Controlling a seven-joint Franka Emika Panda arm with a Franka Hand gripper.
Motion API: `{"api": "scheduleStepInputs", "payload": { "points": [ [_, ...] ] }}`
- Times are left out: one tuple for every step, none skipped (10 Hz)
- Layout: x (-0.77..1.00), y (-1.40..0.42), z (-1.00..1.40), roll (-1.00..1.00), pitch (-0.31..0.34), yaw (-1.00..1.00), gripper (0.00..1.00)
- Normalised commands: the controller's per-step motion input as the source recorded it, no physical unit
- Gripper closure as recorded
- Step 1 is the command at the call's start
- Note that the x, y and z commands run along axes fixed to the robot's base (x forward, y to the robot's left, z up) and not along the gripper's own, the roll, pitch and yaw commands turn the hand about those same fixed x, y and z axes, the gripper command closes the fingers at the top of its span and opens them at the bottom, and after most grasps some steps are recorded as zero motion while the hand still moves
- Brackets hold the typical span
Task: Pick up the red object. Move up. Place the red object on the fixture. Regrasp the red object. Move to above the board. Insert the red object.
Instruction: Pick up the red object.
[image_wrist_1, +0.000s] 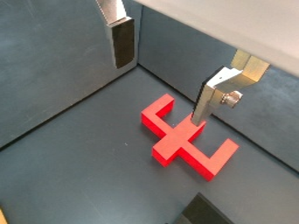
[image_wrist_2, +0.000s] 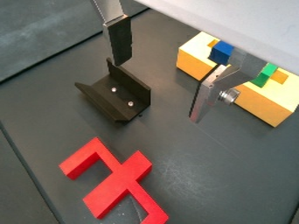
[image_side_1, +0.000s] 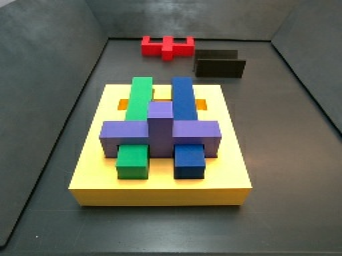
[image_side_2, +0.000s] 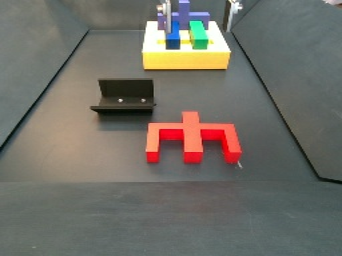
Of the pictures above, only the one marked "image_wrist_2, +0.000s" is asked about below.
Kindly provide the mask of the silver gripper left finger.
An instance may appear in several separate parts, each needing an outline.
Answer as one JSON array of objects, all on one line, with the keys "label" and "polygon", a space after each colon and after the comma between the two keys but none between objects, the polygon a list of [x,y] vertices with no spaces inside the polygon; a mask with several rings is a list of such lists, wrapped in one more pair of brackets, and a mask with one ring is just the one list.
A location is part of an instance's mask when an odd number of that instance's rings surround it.
[{"label": "silver gripper left finger", "polygon": [[113,64],[119,67],[132,58],[131,17],[124,13],[119,0],[91,0],[103,18]]}]

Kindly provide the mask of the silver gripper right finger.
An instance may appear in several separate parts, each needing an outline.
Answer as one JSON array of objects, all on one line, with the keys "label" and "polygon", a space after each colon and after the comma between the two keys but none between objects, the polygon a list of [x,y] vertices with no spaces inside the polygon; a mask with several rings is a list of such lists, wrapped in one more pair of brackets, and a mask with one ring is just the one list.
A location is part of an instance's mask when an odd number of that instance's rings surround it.
[{"label": "silver gripper right finger", "polygon": [[197,123],[207,114],[216,101],[231,105],[239,97],[236,86],[254,80],[267,62],[239,48],[232,50],[228,64],[216,65],[208,72],[207,78],[200,82],[193,96],[189,118]]}]

